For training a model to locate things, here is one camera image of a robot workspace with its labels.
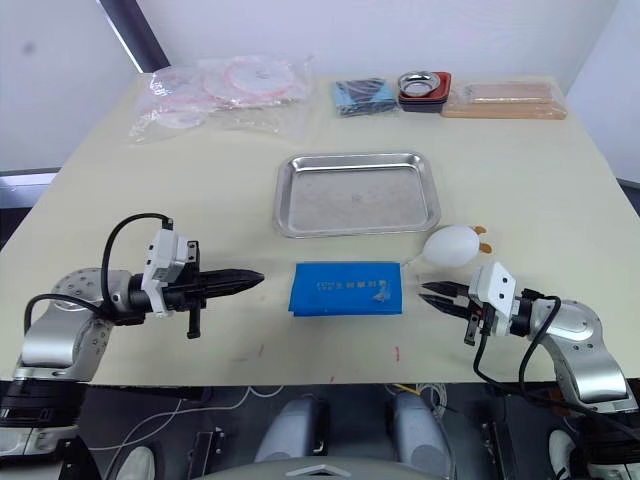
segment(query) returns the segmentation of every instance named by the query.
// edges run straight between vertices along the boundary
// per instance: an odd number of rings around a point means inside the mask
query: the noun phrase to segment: small metal dish
[[[398,88],[408,97],[424,97],[439,86],[440,77],[433,72],[408,72],[398,79]]]

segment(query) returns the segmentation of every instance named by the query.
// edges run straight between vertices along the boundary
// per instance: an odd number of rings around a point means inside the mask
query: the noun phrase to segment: stainless steel tray
[[[417,153],[305,155],[280,167],[274,224],[287,237],[419,232],[439,220],[431,169]]]

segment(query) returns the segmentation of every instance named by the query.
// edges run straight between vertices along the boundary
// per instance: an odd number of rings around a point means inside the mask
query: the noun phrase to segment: clear plastic bag
[[[442,116],[562,120],[567,109],[562,94],[548,82],[474,82],[451,88]]]
[[[138,96],[129,137],[151,142],[210,123],[296,139],[304,135],[312,92],[310,59],[246,56],[167,67]]]

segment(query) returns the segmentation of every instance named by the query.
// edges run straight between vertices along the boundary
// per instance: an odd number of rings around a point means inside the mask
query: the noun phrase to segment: white table
[[[640,375],[640,220],[577,118],[402,113],[338,119],[327,87],[320,91],[317,130],[302,145],[204,127],[134,146],[124,140],[132,89],[71,156],[0,253],[1,378],[11,377],[19,355],[27,300],[50,291],[68,272],[97,266],[108,233],[122,218],[156,211],[200,241],[203,269],[250,268],[266,280],[209,301],[198,340],[186,339],[186,314],[149,316],[142,326],[114,329],[94,383],[478,381],[471,369],[475,349],[462,341],[465,322],[424,303],[415,276],[405,285],[401,316],[294,319],[287,312],[296,262],[405,262],[420,252],[427,234],[284,238],[271,224],[278,166],[297,153],[407,150],[431,162],[441,225],[484,225],[494,248],[464,268],[423,266],[421,281],[468,283],[478,265],[498,259],[519,287],[592,307],[626,375]],[[157,228],[154,221],[128,227],[112,268],[141,272]],[[516,337],[492,338],[484,369],[501,380],[517,378],[525,348]],[[529,372],[531,380],[553,378],[543,349]]]

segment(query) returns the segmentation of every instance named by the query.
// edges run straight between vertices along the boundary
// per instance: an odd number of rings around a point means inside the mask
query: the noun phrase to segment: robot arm
[[[100,310],[100,269],[62,278],[52,293],[85,300],[103,314],[56,299],[25,332],[14,379],[0,403],[0,479],[100,478],[76,421],[112,328],[141,324],[150,312],[189,311],[187,337],[197,338],[208,298],[233,295],[263,279],[250,270],[200,272],[198,242],[165,228],[148,247],[143,274],[109,272],[109,309]]]
[[[516,296],[515,279],[498,262],[481,267],[469,286],[431,282],[423,287],[447,297],[469,298],[468,306],[460,307],[450,298],[421,295],[440,311],[469,322],[465,343],[470,345],[475,344],[481,323],[496,336],[518,335],[533,340],[554,306],[553,300],[531,290]],[[491,312],[490,318],[484,314],[487,311]],[[602,324],[593,310],[563,300],[540,343],[551,355],[566,400],[600,413],[638,410],[620,366],[604,345]]]

